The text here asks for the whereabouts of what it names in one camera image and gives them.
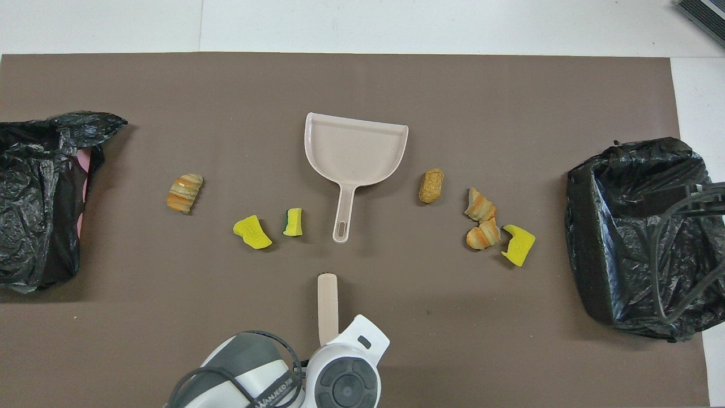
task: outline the dustpan handle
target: dustpan handle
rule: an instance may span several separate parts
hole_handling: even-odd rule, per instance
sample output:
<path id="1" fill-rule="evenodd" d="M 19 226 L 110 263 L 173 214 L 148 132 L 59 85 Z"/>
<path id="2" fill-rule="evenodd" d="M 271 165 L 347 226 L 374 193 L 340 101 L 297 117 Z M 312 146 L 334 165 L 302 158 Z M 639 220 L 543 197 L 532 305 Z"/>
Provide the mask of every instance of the dustpan handle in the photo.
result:
<path id="1" fill-rule="evenodd" d="M 335 227 L 332 230 L 332 239 L 338 244 L 347 242 L 350 231 L 350 218 L 352 217 L 352 199 L 355 196 L 355 187 L 340 185 L 340 199 L 337 201 L 337 215 Z"/>

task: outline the croissant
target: croissant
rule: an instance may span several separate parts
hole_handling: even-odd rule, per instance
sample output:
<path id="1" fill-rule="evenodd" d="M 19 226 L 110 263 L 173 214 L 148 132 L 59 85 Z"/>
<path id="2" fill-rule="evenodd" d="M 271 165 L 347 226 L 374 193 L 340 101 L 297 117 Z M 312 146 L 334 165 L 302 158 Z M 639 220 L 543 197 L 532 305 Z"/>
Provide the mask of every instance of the croissant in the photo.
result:
<path id="1" fill-rule="evenodd" d="M 203 182 L 204 178 L 198 174 L 184 174 L 174 180 L 174 184 L 171 184 L 169 189 L 169 195 L 166 197 L 166 205 L 188 214 Z"/>
<path id="2" fill-rule="evenodd" d="M 464 214 L 476 221 L 487 221 L 496 216 L 496 206 L 471 187 L 468 189 L 468 208 Z"/>
<path id="3" fill-rule="evenodd" d="M 465 243 L 473 249 L 486 249 L 497 242 L 501 242 L 501 230 L 496 226 L 496 218 L 481 221 L 465 236 Z"/>

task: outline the brush handle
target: brush handle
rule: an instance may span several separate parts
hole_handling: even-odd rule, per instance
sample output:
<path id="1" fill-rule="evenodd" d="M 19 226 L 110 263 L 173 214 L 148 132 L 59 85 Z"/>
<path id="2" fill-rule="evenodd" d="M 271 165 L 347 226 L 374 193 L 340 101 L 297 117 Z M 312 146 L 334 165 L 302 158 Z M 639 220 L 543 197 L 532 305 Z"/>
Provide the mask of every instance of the brush handle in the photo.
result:
<path id="1" fill-rule="evenodd" d="M 324 346 L 340 334 L 335 274 L 318 276 L 318 332 L 320 346 Z"/>

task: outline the dustpan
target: dustpan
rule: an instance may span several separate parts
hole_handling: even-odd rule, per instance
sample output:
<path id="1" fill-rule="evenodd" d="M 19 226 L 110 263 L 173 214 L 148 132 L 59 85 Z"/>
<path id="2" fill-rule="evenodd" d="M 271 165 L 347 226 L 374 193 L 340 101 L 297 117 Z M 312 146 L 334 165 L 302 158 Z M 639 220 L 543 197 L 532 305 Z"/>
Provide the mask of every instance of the dustpan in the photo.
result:
<path id="1" fill-rule="evenodd" d="M 310 113 L 304 125 L 304 152 L 310 165 L 340 186 L 332 239 L 349 236 L 352 201 L 358 187 L 387 179 L 398 168 L 408 127 Z"/>

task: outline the bread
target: bread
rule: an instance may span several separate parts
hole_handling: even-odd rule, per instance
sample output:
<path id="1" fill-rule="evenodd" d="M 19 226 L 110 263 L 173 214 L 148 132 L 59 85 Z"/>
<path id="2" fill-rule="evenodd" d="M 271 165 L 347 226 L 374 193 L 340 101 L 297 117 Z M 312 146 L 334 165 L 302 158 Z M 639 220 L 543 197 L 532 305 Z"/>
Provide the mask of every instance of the bread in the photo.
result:
<path id="1" fill-rule="evenodd" d="M 501 230 L 496 226 L 496 218 L 481 221 L 478 227 L 471 228 L 465 236 L 465 243 L 473 249 L 486 249 L 501 242 Z"/>
<path id="2" fill-rule="evenodd" d="M 203 182 L 204 178 L 198 174 L 184 174 L 174 180 L 169 189 L 169 195 L 166 196 L 166 205 L 188 214 Z"/>
<path id="3" fill-rule="evenodd" d="M 430 204 L 441 196 L 443 187 L 443 172 L 440 168 L 432 168 L 423 175 L 423 182 L 420 183 L 418 198 L 426 204 Z"/>
<path id="4" fill-rule="evenodd" d="M 488 221 L 496 216 L 496 206 L 471 187 L 468 189 L 468 208 L 464 214 L 476 221 Z"/>

